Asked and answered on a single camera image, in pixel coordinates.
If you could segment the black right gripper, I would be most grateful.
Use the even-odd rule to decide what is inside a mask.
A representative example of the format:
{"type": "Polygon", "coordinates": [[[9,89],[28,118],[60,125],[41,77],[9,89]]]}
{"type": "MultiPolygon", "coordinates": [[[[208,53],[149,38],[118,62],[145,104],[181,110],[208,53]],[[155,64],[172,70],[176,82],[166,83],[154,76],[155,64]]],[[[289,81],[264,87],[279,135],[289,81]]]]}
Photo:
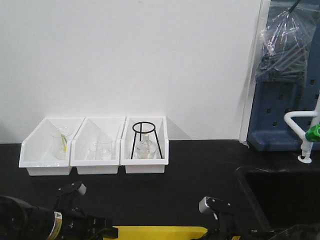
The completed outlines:
{"type": "Polygon", "coordinates": [[[213,228],[208,229],[200,240],[269,240],[274,233],[265,233],[255,229],[243,230],[233,214],[213,212],[213,228]]]}

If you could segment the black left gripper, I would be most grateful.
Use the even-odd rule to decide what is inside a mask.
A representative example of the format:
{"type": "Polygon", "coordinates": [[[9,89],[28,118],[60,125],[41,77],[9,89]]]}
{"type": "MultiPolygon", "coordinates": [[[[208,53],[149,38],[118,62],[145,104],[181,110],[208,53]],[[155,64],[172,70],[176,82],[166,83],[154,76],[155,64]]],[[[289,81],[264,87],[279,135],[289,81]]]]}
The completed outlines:
{"type": "Polygon", "coordinates": [[[58,240],[117,239],[119,229],[107,217],[87,214],[82,208],[73,207],[73,195],[58,197],[54,210],[62,214],[58,240]]]}

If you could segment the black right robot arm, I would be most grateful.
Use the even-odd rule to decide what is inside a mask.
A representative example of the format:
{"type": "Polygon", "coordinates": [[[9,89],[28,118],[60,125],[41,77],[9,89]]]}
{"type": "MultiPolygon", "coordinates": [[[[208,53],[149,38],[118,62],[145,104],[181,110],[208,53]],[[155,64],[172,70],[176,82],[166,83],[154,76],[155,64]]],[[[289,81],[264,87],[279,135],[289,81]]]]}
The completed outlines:
{"type": "Polygon", "coordinates": [[[294,224],[269,230],[244,229],[233,214],[214,213],[217,227],[209,229],[201,240],[318,240],[320,224],[294,224]]]}

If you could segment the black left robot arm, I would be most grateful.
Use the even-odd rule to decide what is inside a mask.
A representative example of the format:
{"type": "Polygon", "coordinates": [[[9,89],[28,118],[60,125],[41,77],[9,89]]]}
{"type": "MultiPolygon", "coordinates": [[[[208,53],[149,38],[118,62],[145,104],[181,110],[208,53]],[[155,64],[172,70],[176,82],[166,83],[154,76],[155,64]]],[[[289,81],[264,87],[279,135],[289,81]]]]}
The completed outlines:
{"type": "Polygon", "coordinates": [[[44,208],[18,198],[0,197],[2,240],[115,240],[119,229],[107,217],[78,207],[44,208]]]}

